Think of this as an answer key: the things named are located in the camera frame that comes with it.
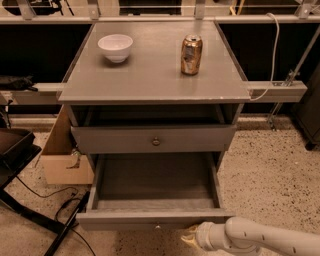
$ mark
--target cardboard box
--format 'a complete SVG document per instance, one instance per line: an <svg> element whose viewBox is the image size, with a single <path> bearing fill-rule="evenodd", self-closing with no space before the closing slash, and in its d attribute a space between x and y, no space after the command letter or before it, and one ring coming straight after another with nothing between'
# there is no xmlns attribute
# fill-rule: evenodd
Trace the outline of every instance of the cardboard box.
<svg viewBox="0 0 320 256"><path fill-rule="evenodd" d="M40 156L48 184L92 184L94 175L87 156L72 154L70 128L62 107Z"/></svg>

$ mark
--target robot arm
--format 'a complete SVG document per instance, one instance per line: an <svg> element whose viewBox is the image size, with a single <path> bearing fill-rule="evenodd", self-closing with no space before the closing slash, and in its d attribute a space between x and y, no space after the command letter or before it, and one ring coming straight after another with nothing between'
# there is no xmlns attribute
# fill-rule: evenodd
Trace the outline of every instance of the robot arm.
<svg viewBox="0 0 320 256"><path fill-rule="evenodd" d="M319 235L264 226L240 217L225 224L204 222L182 240L205 251L224 250L236 256L258 256L261 247L285 256L320 255Z"/></svg>

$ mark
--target closed drawer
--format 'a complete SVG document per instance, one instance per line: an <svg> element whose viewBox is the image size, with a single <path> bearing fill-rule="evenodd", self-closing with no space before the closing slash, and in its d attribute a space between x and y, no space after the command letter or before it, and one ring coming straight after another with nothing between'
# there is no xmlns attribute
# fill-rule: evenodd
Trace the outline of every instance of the closed drawer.
<svg viewBox="0 0 320 256"><path fill-rule="evenodd" d="M226 151L234 125L72 127L82 153Z"/></svg>
<svg viewBox="0 0 320 256"><path fill-rule="evenodd" d="M224 223L210 153L100 155L86 213L88 230L180 229Z"/></svg>

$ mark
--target floor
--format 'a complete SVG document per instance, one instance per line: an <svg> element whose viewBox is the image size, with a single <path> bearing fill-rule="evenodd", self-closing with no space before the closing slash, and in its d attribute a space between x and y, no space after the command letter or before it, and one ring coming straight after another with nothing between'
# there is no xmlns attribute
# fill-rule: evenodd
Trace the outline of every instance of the floor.
<svg viewBox="0 0 320 256"><path fill-rule="evenodd" d="M307 151L305 138L288 116L279 116L275 124L278 130L271 131L263 115L240 117L238 130L218 172L224 208L261 224L320 234L320 148ZM44 146L50 125L25 127L35 133L35 143ZM19 177L41 195L67 187L47 185L39 157ZM89 189L87 185L75 187L79 195ZM22 204L52 218L74 191L70 189L42 199L18 180L6 190ZM61 221L66 220L71 210L72 206L62 212ZM1 204L0 227L0 255L44 255L55 238L53 233ZM75 230L100 256L229 255L188 247L180 239L184 230L88 232L81 226ZM86 244L70 232L55 255L92 254ZM278 254L263 249L261 255Z"/></svg>

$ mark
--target aluminum can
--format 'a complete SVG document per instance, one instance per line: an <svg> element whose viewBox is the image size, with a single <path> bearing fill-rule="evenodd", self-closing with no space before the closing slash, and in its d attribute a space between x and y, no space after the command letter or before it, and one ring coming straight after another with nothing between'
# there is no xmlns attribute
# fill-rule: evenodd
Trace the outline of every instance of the aluminum can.
<svg viewBox="0 0 320 256"><path fill-rule="evenodd" d="M187 35L182 42L181 72L195 75L199 72L202 53L202 39L198 35Z"/></svg>

